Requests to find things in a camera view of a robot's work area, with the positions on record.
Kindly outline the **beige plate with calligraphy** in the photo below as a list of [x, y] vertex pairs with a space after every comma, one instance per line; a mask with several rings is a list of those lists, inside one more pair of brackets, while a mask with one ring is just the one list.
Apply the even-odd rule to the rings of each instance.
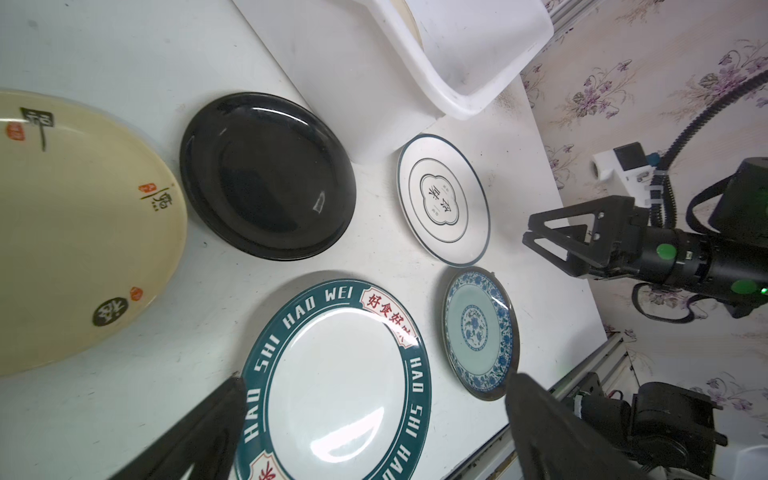
[[179, 181], [83, 104], [1, 94], [1, 371], [78, 354], [136, 320], [182, 257]]

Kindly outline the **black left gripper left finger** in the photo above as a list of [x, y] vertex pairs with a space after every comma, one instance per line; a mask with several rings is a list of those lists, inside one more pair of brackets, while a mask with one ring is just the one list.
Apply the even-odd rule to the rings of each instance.
[[115, 479], [227, 479], [246, 415], [244, 380], [230, 377]]

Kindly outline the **aluminium frame post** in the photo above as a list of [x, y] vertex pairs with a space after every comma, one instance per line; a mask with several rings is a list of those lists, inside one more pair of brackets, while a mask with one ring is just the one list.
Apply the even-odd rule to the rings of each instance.
[[547, 0], [544, 6], [558, 34], [573, 27], [602, 3], [603, 0]]

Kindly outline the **aluminium rail base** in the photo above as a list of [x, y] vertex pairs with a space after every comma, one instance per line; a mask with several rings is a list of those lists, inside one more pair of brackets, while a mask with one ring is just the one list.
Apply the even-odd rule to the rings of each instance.
[[[630, 367], [631, 361], [621, 333], [611, 333], [608, 339], [567, 375], [554, 384], [549, 392], [559, 401], [585, 388], [586, 393], [606, 392], [609, 380]], [[447, 479], [523, 479], [523, 472], [510, 430], [505, 426], [486, 441]]]

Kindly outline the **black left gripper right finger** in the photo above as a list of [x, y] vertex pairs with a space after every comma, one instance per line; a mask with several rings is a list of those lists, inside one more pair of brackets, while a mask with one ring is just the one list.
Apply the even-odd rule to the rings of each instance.
[[505, 407], [525, 479], [647, 477], [527, 374], [508, 378]]

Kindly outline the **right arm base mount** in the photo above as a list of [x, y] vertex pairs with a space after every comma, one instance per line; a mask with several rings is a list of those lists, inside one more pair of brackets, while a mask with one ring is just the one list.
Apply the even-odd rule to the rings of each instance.
[[604, 393], [589, 372], [564, 398], [573, 413], [615, 449], [644, 467], [712, 473], [715, 451], [728, 438], [715, 428], [720, 408], [710, 397], [662, 382], [639, 387], [630, 401]]

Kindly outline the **black glossy plate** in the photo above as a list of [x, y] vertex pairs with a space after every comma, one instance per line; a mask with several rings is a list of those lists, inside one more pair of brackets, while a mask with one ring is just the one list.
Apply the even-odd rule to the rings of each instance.
[[294, 261], [346, 232], [356, 206], [351, 161], [331, 129], [286, 98], [233, 93], [189, 122], [181, 182], [204, 223], [250, 255]]

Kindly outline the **white plate with quatrefoil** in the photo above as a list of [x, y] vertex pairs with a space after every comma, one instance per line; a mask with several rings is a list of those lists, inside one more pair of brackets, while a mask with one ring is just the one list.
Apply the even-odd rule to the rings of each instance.
[[458, 268], [483, 257], [491, 234], [488, 200], [457, 147], [438, 135], [418, 135], [400, 152], [396, 180], [406, 222], [427, 252]]

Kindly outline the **cream bear plate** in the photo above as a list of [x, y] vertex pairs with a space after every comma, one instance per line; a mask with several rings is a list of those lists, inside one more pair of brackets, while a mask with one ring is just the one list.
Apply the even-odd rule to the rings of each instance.
[[401, 17], [403, 22], [405, 23], [408, 31], [410, 32], [411, 36], [415, 39], [418, 46], [421, 48], [421, 50], [424, 50], [423, 41], [421, 38], [421, 34], [418, 29], [417, 21], [415, 16], [413, 15], [413, 12], [411, 8], [409, 7], [406, 0], [391, 0], [390, 3], [397, 11], [398, 15]]

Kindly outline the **green Hao Wei plate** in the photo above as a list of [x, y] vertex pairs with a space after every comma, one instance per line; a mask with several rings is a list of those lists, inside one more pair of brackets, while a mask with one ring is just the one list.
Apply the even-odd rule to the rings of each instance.
[[383, 288], [337, 279], [268, 321], [242, 370], [240, 479], [409, 479], [431, 416], [422, 336]]

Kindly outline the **blue floral small plate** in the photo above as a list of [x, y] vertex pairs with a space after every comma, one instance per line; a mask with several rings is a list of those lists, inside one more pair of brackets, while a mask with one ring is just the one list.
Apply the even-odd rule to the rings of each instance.
[[509, 296], [496, 276], [482, 268], [459, 270], [442, 304], [443, 345], [451, 369], [474, 397], [495, 401], [517, 372], [520, 335]]

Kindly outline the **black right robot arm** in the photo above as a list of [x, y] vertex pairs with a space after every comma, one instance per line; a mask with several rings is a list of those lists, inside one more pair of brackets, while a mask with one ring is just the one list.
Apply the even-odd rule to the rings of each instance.
[[[530, 217], [523, 242], [569, 276], [631, 278], [640, 292], [687, 292], [686, 307], [714, 300], [735, 318], [767, 302], [767, 161], [751, 157], [732, 175], [694, 196], [686, 228], [677, 225], [670, 170], [689, 141], [717, 114], [767, 83], [756, 74], [715, 100], [675, 139], [655, 165], [646, 207], [613, 195]], [[643, 471], [685, 471], [704, 479], [715, 451], [727, 445], [714, 411], [749, 409], [722, 378], [704, 390], [652, 382], [631, 401], [578, 395], [575, 412]]]

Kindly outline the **white plastic bin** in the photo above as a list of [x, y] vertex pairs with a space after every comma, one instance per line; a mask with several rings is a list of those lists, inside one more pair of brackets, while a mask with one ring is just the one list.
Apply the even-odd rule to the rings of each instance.
[[485, 109], [549, 42], [539, 1], [241, 1], [238, 10], [350, 159], [385, 158]]

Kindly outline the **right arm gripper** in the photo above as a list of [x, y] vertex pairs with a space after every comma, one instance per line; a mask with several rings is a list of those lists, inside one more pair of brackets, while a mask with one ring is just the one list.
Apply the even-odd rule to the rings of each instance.
[[[673, 282], [685, 263], [690, 234], [648, 226], [647, 217], [634, 198], [610, 195], [532, 214], [523, 244], [574, 278]], [[548, 250], [543, 241], [565, 255]]]

